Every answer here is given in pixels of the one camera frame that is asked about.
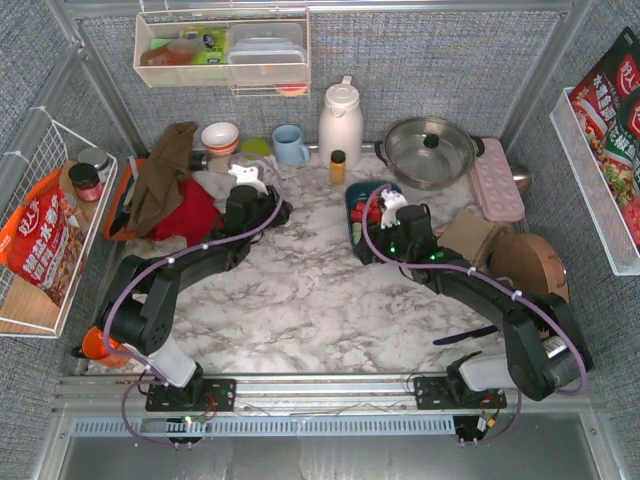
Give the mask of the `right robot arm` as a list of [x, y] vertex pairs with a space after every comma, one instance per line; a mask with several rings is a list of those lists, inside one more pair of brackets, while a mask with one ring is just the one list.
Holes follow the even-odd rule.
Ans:
[[362, 239], [371, 254], [495, 325], [504, 338], [507, 373], [521, 393], [541, 401], [554, 393], [585, 391], [593, 361], [564, 298], [511, 288], [440, 246], [425, 204], [392, 208], [386, 201], [380, 221], [371, 223], [369, 210], [376, 200], [370, 197], [362, 209]]

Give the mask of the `green capsule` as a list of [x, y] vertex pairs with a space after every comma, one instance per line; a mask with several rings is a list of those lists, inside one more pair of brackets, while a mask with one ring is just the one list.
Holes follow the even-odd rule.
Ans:
[[360, 223], [354, 223], [351, 228], [351, 238], [355, 244], [360, 242], [362, 236], [362, 225]]

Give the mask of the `teal storage basket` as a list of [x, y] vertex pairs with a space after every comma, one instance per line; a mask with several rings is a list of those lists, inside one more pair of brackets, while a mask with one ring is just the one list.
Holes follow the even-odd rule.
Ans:
[[[358, 202], [365, 202], [366, 206], [363, 211], [361, 222], [351, 222], [350, 212]], [[348, 232], [353, 254], [362, 264], [368, 265], [376, 262], [381, 263], [382, 260], [371, 251], [369, 244], [364, 238], [363, 232], [367, 231], [367, 215], [368, 210], [374, 202], [377, 202], [382, 208], [382, 229], [392, 227], [396, 222], [396, 212], [402, 207], [408, 205], [401, 189], [394, 183], [385, 183], [380, 180], [361, 181], [351, 184], [345, 192], [345, 205], [348, 221]], [[355, 244], [351, 238], [351, 228], [354, 223], [362, 225], [362, 236], [360, 242]]]

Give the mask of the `red cloth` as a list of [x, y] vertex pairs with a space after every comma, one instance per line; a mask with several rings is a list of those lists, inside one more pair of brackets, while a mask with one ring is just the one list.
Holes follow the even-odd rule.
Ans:
[[221, 212], [211, 196], [194, 178], [180, 186], [181, 205], [160, 221], [145, 238], [161, 241], [180, 236], [188, 247], [201, 243], [214, 227], [221, 227]]

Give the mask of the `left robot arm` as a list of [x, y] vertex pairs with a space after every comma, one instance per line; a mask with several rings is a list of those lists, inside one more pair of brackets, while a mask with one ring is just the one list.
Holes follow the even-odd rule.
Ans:
[[225, 212], [202, 241], [164, 257], [129, 255], [121, 261], [96, 326], [125, 345], [163, 387], [201, 390], [202, 367], [172, 337], [179, 293], [237, 267], [254, 238], [286, 224], [291, 211], [291, 204], [272, 185], [263, 191], [249, 185], [233, 187]]

